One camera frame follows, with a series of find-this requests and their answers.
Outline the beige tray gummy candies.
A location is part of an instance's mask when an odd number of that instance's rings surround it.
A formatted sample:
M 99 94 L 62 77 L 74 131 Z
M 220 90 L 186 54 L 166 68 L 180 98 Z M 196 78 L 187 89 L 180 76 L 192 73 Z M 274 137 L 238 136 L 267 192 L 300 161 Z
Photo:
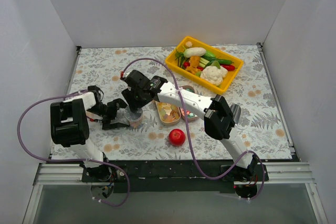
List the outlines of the beige tray gummy candies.
M 177 106 L 163 102 L 156 102 L 155 105 L 158 110 L 159 119 L 163 125 L 175 125 L 180 121 L 181 113 Z

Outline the pink tray colourful candies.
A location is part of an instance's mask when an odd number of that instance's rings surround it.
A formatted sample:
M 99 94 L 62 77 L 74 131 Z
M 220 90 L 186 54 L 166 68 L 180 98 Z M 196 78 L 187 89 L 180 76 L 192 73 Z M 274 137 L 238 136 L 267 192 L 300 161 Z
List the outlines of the pink tray colourful candies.
M 191 93 L 195 93 L 195 90 L 192 86 L 182 86 L 182 88 L 184 90 L 187 90 L 187 91 L 191 92 Z M 179 111 L 180 111 L 180 114 L 181 114 L 181 118 L 183 120 L 187 119 L 189 122 L 191 122 L 191 121 L 195 121 L 195 120 L 198 119 L 198 116 L 193 112 L 190 112 L 190 111 L 184 112 L 183 108 L 179 108 Z

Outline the metal scoop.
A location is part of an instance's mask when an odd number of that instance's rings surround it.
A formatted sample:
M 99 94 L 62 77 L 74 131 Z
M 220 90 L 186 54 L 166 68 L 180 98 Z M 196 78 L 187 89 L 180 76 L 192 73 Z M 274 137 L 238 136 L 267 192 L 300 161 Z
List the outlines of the metal scoop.
M 233 120 L 235 122 L 235 125 L 238 125 L 241 116 L 241 107 L 238 104 L 232 104 L 230 106 L 230 109 L 233 113 Z

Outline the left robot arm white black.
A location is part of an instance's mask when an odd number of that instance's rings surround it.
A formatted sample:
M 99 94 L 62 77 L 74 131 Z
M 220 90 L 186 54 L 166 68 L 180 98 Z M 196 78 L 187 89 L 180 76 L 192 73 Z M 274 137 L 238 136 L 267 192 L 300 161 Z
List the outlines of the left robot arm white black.
M 108 158 L 89 139 L 90 130 L 87 112 L 99 117 L 103 130 L 129 127 L 124 123 L 112 123 L 119 109 L 127 104 L 115 99 L 107 104 L 102 102 L 104 92 L 97 86 L 89 86 L 84 94 L 76 93 L 70 99 L 50 105 L 51 138 L 54 144 L 72 150 L 82 161 L 80 166 L 90 177 L 100 182 L 109 181 L 113 169 Z

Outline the silver jar lid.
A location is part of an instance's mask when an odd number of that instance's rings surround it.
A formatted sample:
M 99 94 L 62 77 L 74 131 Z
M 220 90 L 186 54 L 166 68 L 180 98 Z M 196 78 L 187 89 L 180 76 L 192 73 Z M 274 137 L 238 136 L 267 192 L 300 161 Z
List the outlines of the silver jar lid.
M 137 122 L 142 119 L 143 110 L 137 109 L 135 112 L 132 112 L 129 107 L 125 108 L 124 116 L 129 122 Z

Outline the clear glass jar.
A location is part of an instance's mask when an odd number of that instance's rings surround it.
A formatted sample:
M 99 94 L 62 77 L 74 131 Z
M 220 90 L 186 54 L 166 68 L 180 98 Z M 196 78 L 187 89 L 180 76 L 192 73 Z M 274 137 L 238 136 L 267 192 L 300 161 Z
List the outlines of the clear glass jar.
M 130 128 L 137 129 L 142 125 L 143 117 L 140 117 L 138 119 L 128 119 L 128 118 L 126 118 L 126 120 L 129 123 Z

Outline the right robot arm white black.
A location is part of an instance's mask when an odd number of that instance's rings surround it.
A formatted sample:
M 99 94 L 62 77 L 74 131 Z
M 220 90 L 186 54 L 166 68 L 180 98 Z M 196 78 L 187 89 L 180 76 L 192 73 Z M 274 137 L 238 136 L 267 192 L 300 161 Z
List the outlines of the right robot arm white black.
M 149 79 L 137 70 L 122 73 L 121 80 L 128 85 L 122 95 L 132 112 L 156 101 L 175 105 L 202 119 L 205 133 L 220 141 L 234 161 L 234 166 L 224 172 L 227 180 L 248 181 L 257 174 L 258 159 L 239 137 L 234 114 L 223 96 L 211 98 L 191 93 L 162 77 Z

